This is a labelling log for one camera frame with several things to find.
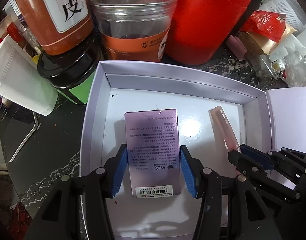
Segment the smartphone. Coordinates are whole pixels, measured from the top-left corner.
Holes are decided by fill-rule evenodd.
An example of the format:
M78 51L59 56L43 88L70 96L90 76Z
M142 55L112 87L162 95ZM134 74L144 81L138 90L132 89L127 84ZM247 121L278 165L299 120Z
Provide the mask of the smartphone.
M0 113L0 141L6 164L12 163L39 126L39 114L12 103Z

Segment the green labelled black jar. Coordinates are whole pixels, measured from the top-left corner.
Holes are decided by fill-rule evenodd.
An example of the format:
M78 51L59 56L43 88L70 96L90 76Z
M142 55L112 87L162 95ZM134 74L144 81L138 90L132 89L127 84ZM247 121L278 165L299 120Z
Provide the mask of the green labelled black jar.
M43 52L37 70L61 95L77 105L85 105L101 58L99 42L91 35L63 54L51 56Z

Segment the white open gift box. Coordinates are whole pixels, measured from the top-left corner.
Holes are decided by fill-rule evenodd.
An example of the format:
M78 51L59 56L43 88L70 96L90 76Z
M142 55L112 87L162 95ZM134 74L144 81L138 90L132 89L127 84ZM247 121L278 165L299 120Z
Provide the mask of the white open gift box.
M209 111L221 106L240 144L263 152L291 148L306 153L306 87L264 92L227 77L169 64L101 61L86 107L80 175L104 165L126 143L124 113L174 108L179 143L222 176L234 177L224 141ZM200 199L181 174L181 194L132 197L128 170L107 207L115 239L191 239Z

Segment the red cylindrical canister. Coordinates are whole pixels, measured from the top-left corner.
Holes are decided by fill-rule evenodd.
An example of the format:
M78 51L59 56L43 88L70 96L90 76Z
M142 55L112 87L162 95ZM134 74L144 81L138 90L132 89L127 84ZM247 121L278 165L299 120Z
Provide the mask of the red cylindrical canister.
M190 65L206 63L230 34L251 0L178 0L165 54Z

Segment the white tissue roll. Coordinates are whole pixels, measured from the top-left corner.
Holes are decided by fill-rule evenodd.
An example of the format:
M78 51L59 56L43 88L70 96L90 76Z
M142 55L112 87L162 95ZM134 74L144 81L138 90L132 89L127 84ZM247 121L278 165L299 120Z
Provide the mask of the white tissue roll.
M43 116L53 111L58 97L50 82L39 75L36 64L10 36L0 43L0 95Z

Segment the clear jar orange label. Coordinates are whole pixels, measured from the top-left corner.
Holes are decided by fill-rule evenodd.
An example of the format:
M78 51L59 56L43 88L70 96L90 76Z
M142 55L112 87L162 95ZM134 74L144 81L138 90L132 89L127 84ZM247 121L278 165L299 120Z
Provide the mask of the clear jar orange label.
M178 0L91 0L109 60L160 62Z

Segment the pink lip gloss tube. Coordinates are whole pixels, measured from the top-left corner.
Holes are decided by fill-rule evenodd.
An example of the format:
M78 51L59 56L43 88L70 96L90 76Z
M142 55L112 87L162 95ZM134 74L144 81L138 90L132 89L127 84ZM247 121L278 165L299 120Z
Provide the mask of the pink lip gloss tube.
M237 141L233 128L224 113L221 106L217 106L210 110L210 115L212 117L213 123L218 127L223 140L227 146L228 151L235 150L241 153L240 145Z

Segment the red snack packet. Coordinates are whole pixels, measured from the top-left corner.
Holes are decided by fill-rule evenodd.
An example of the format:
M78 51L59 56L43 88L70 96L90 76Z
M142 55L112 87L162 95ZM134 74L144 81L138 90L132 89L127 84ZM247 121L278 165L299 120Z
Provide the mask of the red snack packet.
M240 28L240 32L256 33L274 42L280 42L285 31L286 14L254 11Z

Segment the orange peel jar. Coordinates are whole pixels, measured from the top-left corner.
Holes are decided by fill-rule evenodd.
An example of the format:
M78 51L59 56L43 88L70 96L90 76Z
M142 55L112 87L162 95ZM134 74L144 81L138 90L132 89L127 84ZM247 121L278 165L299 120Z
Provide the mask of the orange peel jar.
M63 54L93 30L88 0L15 0L45 53Z

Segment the purple eyes cosmetic box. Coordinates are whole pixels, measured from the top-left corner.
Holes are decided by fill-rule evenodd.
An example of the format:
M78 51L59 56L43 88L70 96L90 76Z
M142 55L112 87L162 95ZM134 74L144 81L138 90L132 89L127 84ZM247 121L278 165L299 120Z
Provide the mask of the purple eyes cosmetic box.
M164 198L179 195L177 110L126 112L124 118L133 197Z

